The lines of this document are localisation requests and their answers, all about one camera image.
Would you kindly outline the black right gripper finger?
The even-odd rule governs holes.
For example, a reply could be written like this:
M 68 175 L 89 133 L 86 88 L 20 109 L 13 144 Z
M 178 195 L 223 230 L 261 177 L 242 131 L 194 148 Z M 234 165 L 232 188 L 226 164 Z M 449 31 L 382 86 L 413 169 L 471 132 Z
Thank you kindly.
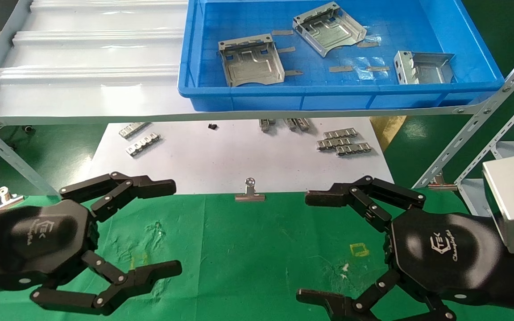
M 350 296 L 326 291 L 298 289 L 296 300 L 309 305 L 325 308 L 331 321 L 378 321 L 371 309 L 385 297 L 395 286 L 402 284 L 404 275 L 389 269 L 361 296 Z M 423 302 L 428 307 L 426 313 L 402 318 L 402 321 L 456 321 L 456 314 L 451 311 L 437 295 L 425 296 Z
M 392 217 L 377 205 L 376 200 L 408 210 L 422 209 L 426 197 L 416 191 L 372 176 L 362 177 L 354 183 L 334 183 L 329 190 L 310 190 L 305 195 L 305 203 L 308 206 L 349 206 L 377 231 L 388 233 Z

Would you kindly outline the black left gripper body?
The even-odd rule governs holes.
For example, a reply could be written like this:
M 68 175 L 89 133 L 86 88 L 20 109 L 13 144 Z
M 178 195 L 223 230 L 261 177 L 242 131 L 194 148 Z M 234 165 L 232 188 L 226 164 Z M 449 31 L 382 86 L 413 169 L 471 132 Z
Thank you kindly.
M 71 282 L 98 238 L 91 213 L 72 200 L 0 210 L 0 291 Z

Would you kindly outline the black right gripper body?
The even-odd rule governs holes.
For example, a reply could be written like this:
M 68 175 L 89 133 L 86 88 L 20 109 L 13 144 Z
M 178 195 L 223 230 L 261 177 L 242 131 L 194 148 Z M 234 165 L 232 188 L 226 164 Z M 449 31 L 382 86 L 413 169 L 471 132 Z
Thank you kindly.
M 409 209 L 388 225 L 390 266 L 417 301 L 437 296 L 465 305 L 514 308 L 508 250 L 492 219 Z

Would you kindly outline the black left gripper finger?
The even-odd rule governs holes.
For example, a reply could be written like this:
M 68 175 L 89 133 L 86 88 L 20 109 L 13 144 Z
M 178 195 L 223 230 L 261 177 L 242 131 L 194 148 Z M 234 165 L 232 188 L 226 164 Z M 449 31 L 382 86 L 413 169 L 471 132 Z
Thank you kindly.
M 148 199 L 176 193 L 174 180 L 153 181 L 147 175 L 129 177 L 119 172 L 107 173 L 68 185 L 59 190 L 63 200 L 84 203 L 93 199 L 91 215 L 94 221 L 105 222 L 135 198 Z
M 142 266 L 128 272 L 122 272 L 93 251 L 85 252 L 81 260 L 92 272 L 108 281 L 106 290 L 96 295 L 41 286 L 31 293 L 30 299 L 51 311 L 108 316 L 127 299 L 148 294 L 157 281 L 179 276 L 183 271 L 178 260 Z

